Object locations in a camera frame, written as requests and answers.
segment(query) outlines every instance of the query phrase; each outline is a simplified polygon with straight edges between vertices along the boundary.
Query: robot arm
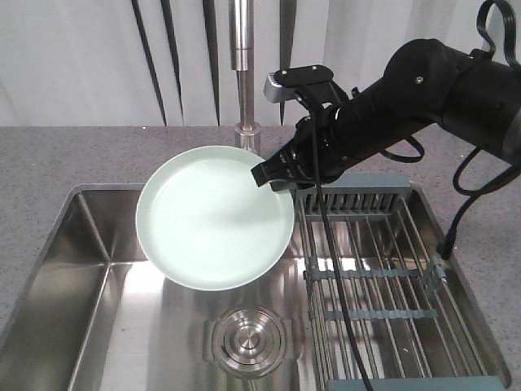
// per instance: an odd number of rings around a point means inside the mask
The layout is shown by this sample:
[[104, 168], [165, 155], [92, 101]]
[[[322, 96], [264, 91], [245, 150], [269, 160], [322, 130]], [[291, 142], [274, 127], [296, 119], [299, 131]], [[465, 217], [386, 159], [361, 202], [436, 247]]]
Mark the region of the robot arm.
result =
[[322, 182], [432, 123], [519, 164], [521, 75], [491, 58], [478, 49], [468, 55], [435, 39], [414, 40], [394, 54], [381, 79], [354, 89], [351, 99], [326, 67], [277, 71], [266, 81], [268, 100], [297, 99], [309, 116], [296, 124], [292, 140], [252, 170], [257, 185], [312, 186], [314, 131]]

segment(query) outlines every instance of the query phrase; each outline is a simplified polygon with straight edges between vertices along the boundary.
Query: plate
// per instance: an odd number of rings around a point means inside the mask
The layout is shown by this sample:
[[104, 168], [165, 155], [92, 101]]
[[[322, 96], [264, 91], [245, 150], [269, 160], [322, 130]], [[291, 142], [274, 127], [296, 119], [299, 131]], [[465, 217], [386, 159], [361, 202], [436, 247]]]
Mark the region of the plate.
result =
[[147, 258], [188, 288], [220, 291], [263, 275], [282, 256], [295, 220], [289, 191], [257, 187], [264, 161], [235, 147], [200, 147], [151, 176], [136, 210]]

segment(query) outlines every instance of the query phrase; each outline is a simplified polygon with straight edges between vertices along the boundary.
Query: countertop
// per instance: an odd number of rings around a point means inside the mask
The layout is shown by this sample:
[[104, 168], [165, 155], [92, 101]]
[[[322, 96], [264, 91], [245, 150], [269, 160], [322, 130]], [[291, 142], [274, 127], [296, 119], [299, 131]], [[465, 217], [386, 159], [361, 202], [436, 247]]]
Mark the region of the countertop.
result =
[[[261, 131], [273, 154], [291, 127]], [[418, 133], [425, 158], [405, 165], [374, 156], [354, 171], [400, 171], [425, 193], [443, 231], [465, 200], [452, 175], [472, 149], [433, 125]], [[82, 183], [144, 183], [165, 161], [203, 145], [233, 145], [231, 128], [116, 127], [0, 130], [0, 345], [30, 286], [68, 193]], [[505, 167], [483, 154], [463, 183], [478, 186]], [[478, 200], [463, 218], [454, 252], [521, 391], [521, 179]]]

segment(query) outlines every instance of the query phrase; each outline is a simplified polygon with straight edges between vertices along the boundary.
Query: stainless steel faucet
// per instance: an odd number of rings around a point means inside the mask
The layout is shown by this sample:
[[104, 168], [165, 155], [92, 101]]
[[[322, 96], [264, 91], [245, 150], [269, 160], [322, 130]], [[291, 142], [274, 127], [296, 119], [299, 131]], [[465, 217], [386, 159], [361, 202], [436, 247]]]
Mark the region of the stainless steel faucet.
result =
[[231, 68], [237, 72], [240, 122], [235, 126], [235, 146], [259, 153], [261, 127], [254, 121], [253, 1], [230, 0]]

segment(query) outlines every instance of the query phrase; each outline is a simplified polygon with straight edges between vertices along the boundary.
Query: drain cover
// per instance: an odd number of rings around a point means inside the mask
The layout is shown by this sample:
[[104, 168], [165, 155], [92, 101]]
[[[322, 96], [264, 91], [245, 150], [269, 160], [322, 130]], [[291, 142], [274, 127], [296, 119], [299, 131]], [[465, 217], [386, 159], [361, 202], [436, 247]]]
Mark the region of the drain cover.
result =
[[220, 365], [233, 375], [261, 377], [282, 360], [284, 327], [267, 309], [233, 310], [215, 326], [212, 349]]

